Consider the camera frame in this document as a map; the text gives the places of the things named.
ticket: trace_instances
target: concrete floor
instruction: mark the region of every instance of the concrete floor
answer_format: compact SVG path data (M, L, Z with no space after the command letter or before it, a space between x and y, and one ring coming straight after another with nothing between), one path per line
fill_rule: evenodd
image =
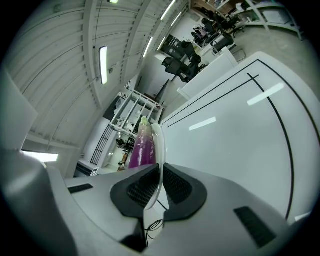
M262 27L245 27L234 39L237 46L244 49L246 57L256 52L264 52L285 64L300 76L320 99L320 60L308 40L299 40L295 32L286 29L271 29L270 33ZM167 87L167 105L161 120L165 119L187 102L178 92L185 83L175 78Z

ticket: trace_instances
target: white desk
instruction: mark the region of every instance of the white desk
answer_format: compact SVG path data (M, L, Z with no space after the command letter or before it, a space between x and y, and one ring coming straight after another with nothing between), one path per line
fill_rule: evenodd
M166 161L232 180L292 223L319 191L319 112L300 77L257 52L162 121Z

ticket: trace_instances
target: ceiling light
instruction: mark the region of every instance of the ceiling light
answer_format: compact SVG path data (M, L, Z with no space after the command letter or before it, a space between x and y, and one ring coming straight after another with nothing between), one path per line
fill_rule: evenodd
M99 49L99 60L100 60L100 77L101 83L105 85L108 82L107 77L107 47L103 46Z
M207 125L210 125L212 123L214 123L215 121L217 121L216 117L212 117L212 118L209 118L203 122L199 122L195 125L192 125L189 127L189 131L192 131L192 130L195 130L195 129L198 129L198 128L201 128L201 127L204 127L204 126L207 126Z
M174 3L176 2L176 0L173 0L170 5L168 6L168 8L165 10L164 14L162 15L160 20L163 20L167 14L167 12L170 10L170 8L174 5Z
M146 57L146 54L147 54L147 51L148 51L148 49L149 49L149 46L150 46L150 44L151 44L152 39L154 39L154 38L151 37L148 45L146 46L145 52L144 52L144 54L143 54L143 58Z
M29 152L29 151L22 151L22 152L24 155L35 158L42 163L56 162L58 159L58 154L38 153L38 152Z
M181 14L182 12L180 12L179 15L174 19L174 21L171 24L171 27L175 24L175 22L177 21L177 19L180 17Z
M162 45L163 45L163 43L165 42L165 37L162 39L162 41L161 41L161 43L160 43L160 45L159 45L159 47L158 47L158 51L160 50L160 48L162 47Z
M252 106L268 97L270 97L271 95L279 92L280 90L282 90L283 88L285 87L285 84L280 82L278 83L277 85L275 86L272 86L270 89L266 90L265 92L263 93L260 93L258 96L250 99L247 101L248 105L249 106Z

